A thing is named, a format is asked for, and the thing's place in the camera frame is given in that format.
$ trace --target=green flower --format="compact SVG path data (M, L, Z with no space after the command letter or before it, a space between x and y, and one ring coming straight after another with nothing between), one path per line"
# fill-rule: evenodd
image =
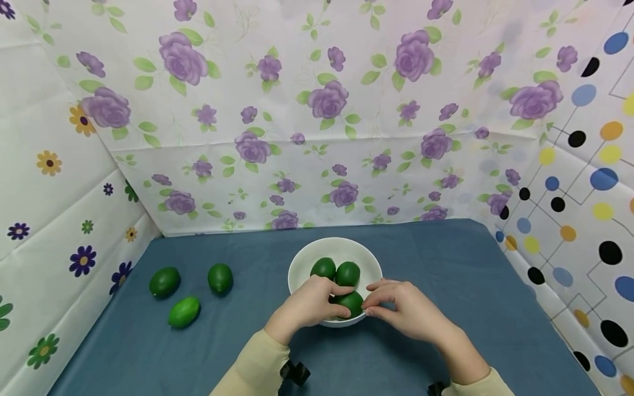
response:
M37 342L37 346L29 352L29 360L27 366L33 366L35 370L39 369L39 366L48 363L51 360L51 355L57 352L57 343L60 342L60 338L55 338L55 333L51 333L48 337L42 337Z
M90 234L93 230L94 223L92 220L86 220L81 224L81 231L84 231L84 234Z

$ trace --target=green lime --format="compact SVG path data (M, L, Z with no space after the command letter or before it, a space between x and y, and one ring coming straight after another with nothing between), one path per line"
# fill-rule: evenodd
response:
M314 274L334 281L336 272L337 266L335 265L335 262L330 257L322 257L317 260L315 265L313 265L313 269L311 269L311 276Z
M200 310L200 302L196 297L186 297L175 304L169 311L167 323L175 328L183 328L191 323Z
M161 268L150 279L150 293L154 297L165 298L174 293L180 284L181 275L176 268Z
M207 282L214 293L218 295L229 293L233 286L231 268L223 263L213 265L207 273Z
M337 268L335 283L339 286L356 286L359 283L360 275L359 266L351 261L346 261Z

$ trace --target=black dot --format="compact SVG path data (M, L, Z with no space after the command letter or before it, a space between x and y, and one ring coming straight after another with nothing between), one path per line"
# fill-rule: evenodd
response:
M583 131L574 131L568 136L568 144L570 147L577 148L581 147L583 143L586 142L586 133Z
M537 267L530 267L528 269L528 279L534 284L543 284L545 282L544 274L542 274Z
M562 198L556 196L552 199L552 201L550 201L550 207L553 208L555 212L559 213L564 211L564 209L566 208L566 203Z
M628 335L625 334L625 330L612 321L601 322L601 333L615 347L623 348L628 344Z
M601 242L598 246L598 256L602 262L609 265L616 265L623 260L621 248L612 241Z
M590 61L588 62L588 66L586 66L586 69L583 71L583 73L581 73L581 76L582 77L590 77L591 75L596 73L597 70L598 70L599 63L600 62L599 62L598 58L595 58L593 56L590 59Z
M590 371L590 361L588 360L586 355L578 351L574 351L573 355L577 358L577 360L581 364L581 367L583 367L585 371Z

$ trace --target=fabric wall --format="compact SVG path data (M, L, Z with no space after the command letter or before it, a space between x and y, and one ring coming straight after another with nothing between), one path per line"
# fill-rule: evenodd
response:
M47 37L61 28L42 8L29 21ZM158 235L46 42L14 2L0 1L3 396L48 392Z

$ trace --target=hand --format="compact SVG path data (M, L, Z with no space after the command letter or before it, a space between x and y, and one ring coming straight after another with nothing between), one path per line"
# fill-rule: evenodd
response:
M282 345L287 345L295 332L314 326L332 316L349 317L350 310L343 305L331 304L328 298L352 293L353 287L337 286L333 281L312 275L278 308L264 331Z

